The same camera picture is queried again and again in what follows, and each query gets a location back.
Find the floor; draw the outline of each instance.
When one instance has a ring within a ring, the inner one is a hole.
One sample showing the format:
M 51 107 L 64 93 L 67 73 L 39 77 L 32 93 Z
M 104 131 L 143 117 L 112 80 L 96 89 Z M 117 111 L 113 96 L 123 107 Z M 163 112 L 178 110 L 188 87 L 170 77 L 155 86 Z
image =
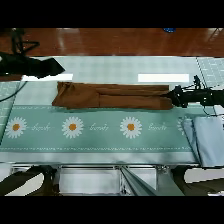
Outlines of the floor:
M 0 51 L 11 53 L 9 31 L 0 30 Z M 223 28 L 25 28 L 23 39 L 40 42 L 29 56 L 224 57 Z

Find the white rectangle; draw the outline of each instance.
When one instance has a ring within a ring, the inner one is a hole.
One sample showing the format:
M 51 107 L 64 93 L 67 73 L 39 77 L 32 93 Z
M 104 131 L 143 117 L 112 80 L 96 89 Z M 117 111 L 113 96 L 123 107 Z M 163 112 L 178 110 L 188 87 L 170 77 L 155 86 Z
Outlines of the white rectangle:
M 189 74 L 138 74 L 138 82 L 189 82 Z
M 26 76 L 22 77 L 22 81 L 71 81 L 73 74 L 59 74 L 56 76 L 46 76 L 44 78 L 38 79 L 36 76 Z

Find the blue object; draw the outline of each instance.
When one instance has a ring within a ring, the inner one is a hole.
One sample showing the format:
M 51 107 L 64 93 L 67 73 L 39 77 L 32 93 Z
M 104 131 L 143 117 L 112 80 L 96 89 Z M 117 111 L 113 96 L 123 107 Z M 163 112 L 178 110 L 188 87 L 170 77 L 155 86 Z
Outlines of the blue object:
M 183 121 L 183 128 L 203 167 L 224 165 L 224 131 L 217 117 L 186 119 Z
M 163 30 L 168 33 L 173 33 L 176 31 L 176 28 L 163 28 Z

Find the brown fabric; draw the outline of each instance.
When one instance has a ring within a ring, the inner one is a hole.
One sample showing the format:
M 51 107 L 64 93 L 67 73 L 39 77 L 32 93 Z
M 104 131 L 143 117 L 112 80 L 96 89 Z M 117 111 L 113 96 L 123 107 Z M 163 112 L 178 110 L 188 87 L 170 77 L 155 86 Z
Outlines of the brown fabric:
M 168 85 L 117 85 L 58 82 L 53 106 L 75 108 L 172 109 L 170 99 L 159 95 L 169 92 Z

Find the light blue cloth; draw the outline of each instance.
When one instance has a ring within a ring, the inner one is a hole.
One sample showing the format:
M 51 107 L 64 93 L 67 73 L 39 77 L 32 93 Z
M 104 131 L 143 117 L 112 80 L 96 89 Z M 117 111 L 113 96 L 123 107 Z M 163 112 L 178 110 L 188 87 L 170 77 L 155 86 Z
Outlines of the light blue cloth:
M 217 117 L 196 117 L 182 123 L 195 157 L 203 167 L 224 166 L 224 131 Z

